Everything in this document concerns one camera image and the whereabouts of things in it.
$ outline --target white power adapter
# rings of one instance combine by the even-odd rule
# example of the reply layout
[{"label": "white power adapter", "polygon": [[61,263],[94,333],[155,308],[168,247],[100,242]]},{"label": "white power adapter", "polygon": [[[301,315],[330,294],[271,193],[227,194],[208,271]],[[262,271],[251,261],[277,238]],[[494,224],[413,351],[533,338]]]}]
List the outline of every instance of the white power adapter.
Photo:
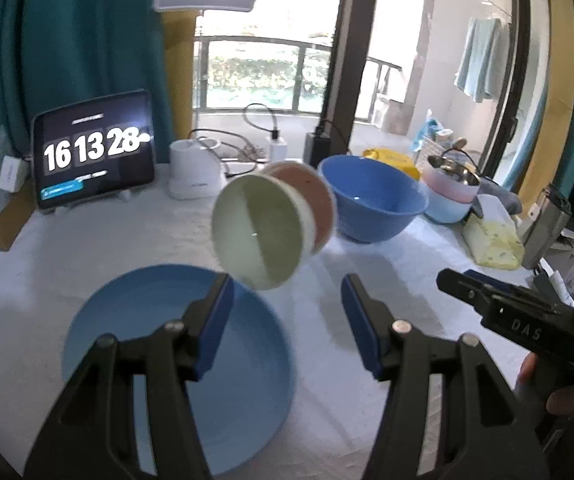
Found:
[{"label": "white power adapter", "polygon": [[3,167],[0,169],[0,189],[17,193],[27,180],[27,175],[29,175],[28,163],[22,158],[5,155]]}]

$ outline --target yellow package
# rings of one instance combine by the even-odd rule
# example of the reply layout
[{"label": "yellow package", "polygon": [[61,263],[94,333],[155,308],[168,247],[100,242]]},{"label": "yellow package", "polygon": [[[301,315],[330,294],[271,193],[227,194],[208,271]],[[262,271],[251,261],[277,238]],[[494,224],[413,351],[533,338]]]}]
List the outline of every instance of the yellow package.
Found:
[{"label": "yellow package", "polygon": [[406,173],[411,178],[420,180],[420,171],[418,171],[414,166],[414,162],[411,158],[403,153],[398,153],[388,148],[369,148],[362,152],[362,156],[384,162],[385,164],[393,166],[397,170]]},{"label": "yellow package", "polygon": [[464,236],[471,254],[480,266],[515,270],[522,265],[525,249],[516,227],[498,197],[478,195],[483,217],[471,214]]}]

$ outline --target screw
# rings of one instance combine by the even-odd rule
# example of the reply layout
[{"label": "screw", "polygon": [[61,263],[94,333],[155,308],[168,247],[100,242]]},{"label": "screw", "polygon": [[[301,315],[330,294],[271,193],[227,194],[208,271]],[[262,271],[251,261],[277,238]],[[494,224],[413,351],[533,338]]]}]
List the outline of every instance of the screw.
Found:
[{"label": "screw", "polygon": [[116,342],[116,338],[111,334],[102,334],[98,339],[96,339],[96,344],[100,348],[109,348]]},{"label": "screw", "polygon": [[408,334],[411,332],[413,327],[411,326],[411,323],[409,323],[406,319],[397,319],[393,322],[391,328],[394,332],[399,334]]},{"label": "screw", "polygon": [[164,329],[167,330],[167,332],[182,332],[184,330],[184,323],[179,319],[167,321],[164,324]]},{"label": "screw", "polygon": [[475,348],[480,344],[480,339],[478,339],[476,334],[466,333],[462,335],[462,342],[467,346],[471,346],[471,348]]}]

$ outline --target balcony railing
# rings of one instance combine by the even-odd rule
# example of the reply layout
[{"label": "balcony railing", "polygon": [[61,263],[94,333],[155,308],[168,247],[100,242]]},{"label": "balcony railing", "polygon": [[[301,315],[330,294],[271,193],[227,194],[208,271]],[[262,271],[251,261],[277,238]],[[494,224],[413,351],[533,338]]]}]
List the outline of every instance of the balcony railing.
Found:
[{"label": "balcony railing", "polygon": [[[322,109],[331,47],[255,36],[198,36],[193,107],[239,112],[261,102],[283,114],[316,115]],[[389,94],[402,67],[367,58],[356,119],[371,122],[378,94]]]}]

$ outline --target plate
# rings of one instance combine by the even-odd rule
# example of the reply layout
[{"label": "plate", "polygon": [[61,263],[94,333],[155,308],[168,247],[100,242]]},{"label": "plate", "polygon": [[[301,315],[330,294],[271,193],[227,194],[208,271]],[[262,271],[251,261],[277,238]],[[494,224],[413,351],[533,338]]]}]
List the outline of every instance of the plate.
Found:
[{"label": "plate", "polygon": [[[71,323],[62,353],[62,375],[71,377],[103,333],[119,340],[152,333],[182,316],[208,292],[216,273],[185,265],[134,270],[109,282]],[[249,460],[276,434],[294,392],[293,358],[280,322],[255,293],[236,283],[235,303],[213,368],[199,383],[187,382],[198,436],[211,473]],[[134,380],[134,418],[140,467],[155,474],[148,435],[145,381]]]}]

